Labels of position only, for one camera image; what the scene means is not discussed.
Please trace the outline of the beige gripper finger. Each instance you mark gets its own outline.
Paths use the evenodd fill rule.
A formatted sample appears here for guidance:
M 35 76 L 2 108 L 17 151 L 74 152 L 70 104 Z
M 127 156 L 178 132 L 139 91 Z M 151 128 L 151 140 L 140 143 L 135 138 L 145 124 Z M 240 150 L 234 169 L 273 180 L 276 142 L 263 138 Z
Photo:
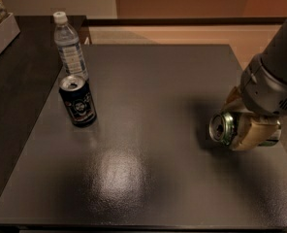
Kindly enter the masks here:
M 230 144 L 231 150 L 252 150 L 271 147 L 279 141 L 279 119 L 243 113 L 239 116 L 237 133 Z
M 250 113 L 241 97 L 240 86 L 234 86 L 228 94 L 223 106 L 222 112 L 234 112 L 234 113 Z

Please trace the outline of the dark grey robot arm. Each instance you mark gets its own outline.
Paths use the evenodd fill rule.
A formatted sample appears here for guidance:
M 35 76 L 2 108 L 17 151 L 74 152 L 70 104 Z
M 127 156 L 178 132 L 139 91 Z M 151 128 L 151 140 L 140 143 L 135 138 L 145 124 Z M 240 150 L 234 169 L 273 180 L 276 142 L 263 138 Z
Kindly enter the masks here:
M 287 18 L 256 54 L 209 123 L 210 138 L 230 150 L 271 147 L 287 117 Z

